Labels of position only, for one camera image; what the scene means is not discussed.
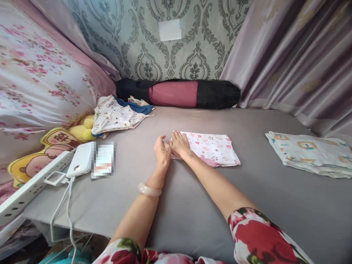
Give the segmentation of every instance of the white cable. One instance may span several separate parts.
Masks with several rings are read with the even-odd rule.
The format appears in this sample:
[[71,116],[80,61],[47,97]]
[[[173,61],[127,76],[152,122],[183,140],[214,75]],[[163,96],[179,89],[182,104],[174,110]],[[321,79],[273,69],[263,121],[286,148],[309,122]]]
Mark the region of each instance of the white cable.
[[85,247],[88,245],[88,243],[89,243],[89,241],[91,240],[92,236],[93,236],[93,234],[91,234],[91,236],[89,237],[87,243],[86,243],[86,244],[84,245],[84,247],[82,248],[81,253],[83,252],[83,250],[85,249]]
[[[79,240],[81,240],[83,237],[87,236],[89,234],[83,235],[81,236],[79,239],[76,240],[76,242],[78,242]],[[61,250],[59,253],[57,253],[55,256],[53,256],[51,259],[49,259],[45,264],[48,264],[49,262],[51,262],[53,259],[55,259],[58,255],[60,255],[62,252],[64,252],[66,249],[68,249],[71,245],[68,245],[67,247],[65,247],[63,250]]]
[[72,257],[71,264],[74,264],[74,259],[75,259],[76,254],[77,254],[77,245],[76,245],[76,243],[74,242],[74,239],[73,239],[73,223],[72,223],[71,218],[70,218],[70,210],[69,210],[70,200],[71,200],[71,196],[72,196],[72,185],[73,185],[74,180],[75,180],[75,177],[72,177],[71,180],[70,180],[70,183],[69,183],[69,199],[67,201],[67,206],[66,206],[66,216],[67,216],[67,219],[69,220],[69,223],[70,223],[70,239],[71,239],[71,243],[72,243],[72,245],[74,247],[74,252],[73,252],[73,257]]
[[[74,236],[73,238],[76,239],[76,238],[86,237],[87,235],[89,235],[89,234]],[[65,241],[65,240],[71,240],[71,238],[70,238],[70,237],[68,237],[68,238],[63,238],[63,239],[55,240],[55,242],[61,242],[61,241]]]
[[55,213],[53,214],[52,218],[51,218],[51,221],[50,221],[50,235],[51,235],[51,242],[55,243],[55,242],[59,242],[59,241],[62,241],[62,240],[54,240],[54,220],[55,220],[55,217],[56,215],[58,214],[61,206],[62,206],[62,203],[66,197],[66,194],[67,194],[67,191],[69,190],[70,188],[70,185],[67,187],[67,189],[65,190],[65,192],[63,193],[63,196],[61,198],[61,201],[59,203],[59,206],[56,208],[56,211]]

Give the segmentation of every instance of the white power strip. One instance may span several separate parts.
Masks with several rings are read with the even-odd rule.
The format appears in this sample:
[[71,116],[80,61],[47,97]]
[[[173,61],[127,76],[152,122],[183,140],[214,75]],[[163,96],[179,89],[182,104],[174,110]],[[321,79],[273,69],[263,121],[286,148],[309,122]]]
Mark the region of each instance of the white power strip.
[[70,164],[73,152],[64,151],[0,205],[0,227],[11,222],[47,185],[44,180]]

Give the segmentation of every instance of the lavender curtain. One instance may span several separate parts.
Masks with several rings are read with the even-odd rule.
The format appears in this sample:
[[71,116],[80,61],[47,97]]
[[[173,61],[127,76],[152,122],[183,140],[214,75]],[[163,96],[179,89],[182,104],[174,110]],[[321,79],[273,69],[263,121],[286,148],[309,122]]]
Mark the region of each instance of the lavender curtain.
[[322,137],[352,146],[350,1],[253,1],[220,79],[238,107],[288,112]]

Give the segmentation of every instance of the bed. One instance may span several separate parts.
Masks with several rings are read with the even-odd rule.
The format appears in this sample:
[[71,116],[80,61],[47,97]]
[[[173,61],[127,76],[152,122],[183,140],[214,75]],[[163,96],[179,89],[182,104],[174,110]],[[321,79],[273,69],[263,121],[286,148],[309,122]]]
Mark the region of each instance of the bed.
[[[137,128],[112,132],[116,171],[110,179],[81,176],[73,186],[75,229],[111,237],[138,195],[137,186],[153,170],[153,146],[172,130],[227,134],[240,166],[217,168],[281,227],[315,263],[349,263],[352,240],[352,181],[285,167],[264,133],[313,135],[298,120],[275,110],[200,110],[155,107],[155,116]],[[48,224],[64,188],[47,186],[23,215]],[[69,226],[62,209],[55,225]],[[226,221],[181,160],[172,160],[147,241],[158,251],[205,256],[234,263],[234,243]]]

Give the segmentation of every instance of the woman's right hand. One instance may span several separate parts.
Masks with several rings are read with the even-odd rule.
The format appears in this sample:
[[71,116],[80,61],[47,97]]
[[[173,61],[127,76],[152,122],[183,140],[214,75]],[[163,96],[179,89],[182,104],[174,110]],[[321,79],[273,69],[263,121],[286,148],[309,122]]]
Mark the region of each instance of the woman's right hand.
[[180,158],[183,158],[184,155],[189,155],[191,149],[186,134],[181,135],[179,131],[174,131],[171,136],[172,140],[169,139],[169,142],[172,154]]

